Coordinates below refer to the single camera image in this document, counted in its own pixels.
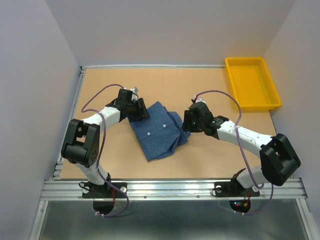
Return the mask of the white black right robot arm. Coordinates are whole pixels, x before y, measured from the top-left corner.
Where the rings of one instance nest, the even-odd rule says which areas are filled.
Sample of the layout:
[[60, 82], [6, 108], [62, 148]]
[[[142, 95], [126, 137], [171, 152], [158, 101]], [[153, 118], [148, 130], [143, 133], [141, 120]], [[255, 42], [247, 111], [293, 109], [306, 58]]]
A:
[[182, 129], [229, 142], [259, 157], [260, 165], [237, 172], [230, 181], [231, 192], [242, 195], [254, 185], [266, 183], [282, 186], [301, 166], [301, 161], [289, 139], [281, 133], [275, 136], [257, 133], [224, 116], [213, 116], [205, 102], [193, 103], [184, 112]]

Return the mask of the blue checked long sleeve shirt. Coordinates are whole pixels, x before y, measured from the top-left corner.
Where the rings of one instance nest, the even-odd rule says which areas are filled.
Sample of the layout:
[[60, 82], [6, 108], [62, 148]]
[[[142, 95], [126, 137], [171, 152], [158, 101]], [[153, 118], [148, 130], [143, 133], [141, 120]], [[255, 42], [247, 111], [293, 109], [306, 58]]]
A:
[[188, 142], [190, 132], [182, 129], [183, 121], [175, 111], [168, 111], [159, 101], [147, 108], [149, 118], [129, 124], [148, 162], [174, 154]]

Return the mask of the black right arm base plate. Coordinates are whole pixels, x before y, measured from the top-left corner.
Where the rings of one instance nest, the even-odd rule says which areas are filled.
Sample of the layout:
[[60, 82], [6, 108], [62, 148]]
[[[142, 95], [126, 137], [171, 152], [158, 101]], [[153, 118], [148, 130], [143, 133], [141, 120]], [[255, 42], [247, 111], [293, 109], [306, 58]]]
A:
[[253, 191], [251, 188], [243, 188], [239, 183], [231, 181], [215, 182], [211, 190], [211, 195], [217, 198], [231, 197], [259, 197], [259, 191]]

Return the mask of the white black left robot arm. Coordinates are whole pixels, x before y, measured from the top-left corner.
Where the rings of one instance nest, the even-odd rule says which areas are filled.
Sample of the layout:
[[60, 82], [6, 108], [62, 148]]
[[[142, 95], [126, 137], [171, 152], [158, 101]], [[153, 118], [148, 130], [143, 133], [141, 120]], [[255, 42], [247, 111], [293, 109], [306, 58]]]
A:
[[100, 164], [103, 145], [100, 137], [106, 136], [108, 127], [128, 119], [137, 122], [150, 117], [144, 100], [138, 96], [136, 87], [120, 87], [117, 97], [102, 110], [93, 111], [84, 119], [71, 119], [61, 147], [61, 157], [76, 165], [86, 176], [80, 183], [83, 198], [108, 198], [115, 196], [111, 176]]

